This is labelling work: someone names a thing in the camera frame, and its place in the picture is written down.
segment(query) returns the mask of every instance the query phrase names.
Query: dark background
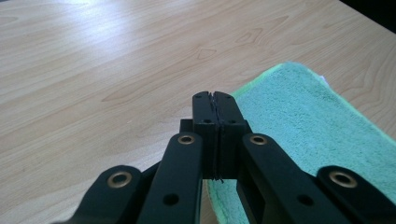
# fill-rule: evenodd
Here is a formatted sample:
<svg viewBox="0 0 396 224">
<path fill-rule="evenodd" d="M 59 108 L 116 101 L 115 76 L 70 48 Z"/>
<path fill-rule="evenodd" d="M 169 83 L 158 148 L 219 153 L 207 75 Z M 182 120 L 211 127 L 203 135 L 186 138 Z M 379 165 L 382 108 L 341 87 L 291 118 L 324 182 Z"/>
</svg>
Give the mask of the dark background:
<svg viewBox="0 0 396 224">
<path fill-rule="evenodd" d="M 341 0 L 396 34 L 396 0 Z"/>
</svg>

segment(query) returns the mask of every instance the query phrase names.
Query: green towel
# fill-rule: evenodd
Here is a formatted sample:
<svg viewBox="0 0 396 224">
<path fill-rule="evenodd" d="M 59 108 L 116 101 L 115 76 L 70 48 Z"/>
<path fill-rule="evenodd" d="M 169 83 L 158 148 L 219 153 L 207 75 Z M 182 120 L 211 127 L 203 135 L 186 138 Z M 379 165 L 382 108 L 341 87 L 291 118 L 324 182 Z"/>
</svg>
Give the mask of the green towel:
<svg viewBox="0 0 396 224">
<path fill-rule="evenodd" d="M 311 175 L 338 165 L 396 203 L 396 143 L 299 63 L 282 63 L 233 93 L 254 133 L 273 137 Z M 248 223 L 236 181 L 208 181 L 219 223 Z"/>
</svg>

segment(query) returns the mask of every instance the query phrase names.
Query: wood grain surface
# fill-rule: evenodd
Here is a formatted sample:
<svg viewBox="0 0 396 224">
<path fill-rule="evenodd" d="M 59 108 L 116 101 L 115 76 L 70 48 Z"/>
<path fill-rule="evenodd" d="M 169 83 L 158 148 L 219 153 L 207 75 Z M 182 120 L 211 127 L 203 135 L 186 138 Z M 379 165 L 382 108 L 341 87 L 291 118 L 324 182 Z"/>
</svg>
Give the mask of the wood grain surface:
<svg viewBox="0 0 396 224">
<path fill-rule="evenodd" d="M 396 138 L 396 35 L 336 0 L 0 3 L 0 223 L 68 219 L 104 170 L 159 161 L 193 94 L 285 61 Z"/>
</svg>

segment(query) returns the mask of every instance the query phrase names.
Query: light wood tabletop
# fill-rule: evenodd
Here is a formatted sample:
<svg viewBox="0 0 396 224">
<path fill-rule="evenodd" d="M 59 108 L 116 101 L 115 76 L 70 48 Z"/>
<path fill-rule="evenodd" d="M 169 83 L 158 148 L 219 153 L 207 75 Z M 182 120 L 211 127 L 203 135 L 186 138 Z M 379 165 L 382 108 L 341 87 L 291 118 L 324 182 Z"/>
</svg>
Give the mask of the light wood tabletop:
<svg viewBox="0 0 396 224">
<path fill-rule="evenodd" d="M 159 161 L 196 92 L 285 61 L 396 138 L 396 35 L 339 1 L 1 2 L 0 223 L 70 218 L 104 170 Z"/>
</svg>

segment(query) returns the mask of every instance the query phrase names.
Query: terry cloth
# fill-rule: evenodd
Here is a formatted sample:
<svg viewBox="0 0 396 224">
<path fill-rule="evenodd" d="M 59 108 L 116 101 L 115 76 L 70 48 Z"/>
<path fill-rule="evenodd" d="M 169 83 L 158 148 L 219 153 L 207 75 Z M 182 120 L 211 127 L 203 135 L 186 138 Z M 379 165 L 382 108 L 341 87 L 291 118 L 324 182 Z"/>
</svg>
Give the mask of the terry cloth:
<svg viewBox="0 0 396 224">
<path fill-rule="evenodd" d="M 345 167 L 396 203 L 396 142 L 309 68 L 279 64 L 233 97 L 253 132 L 274 138 L 302 170 Z M 207 187 L 219 223 L 248 223 L 235 180 Z"/>
</svg>

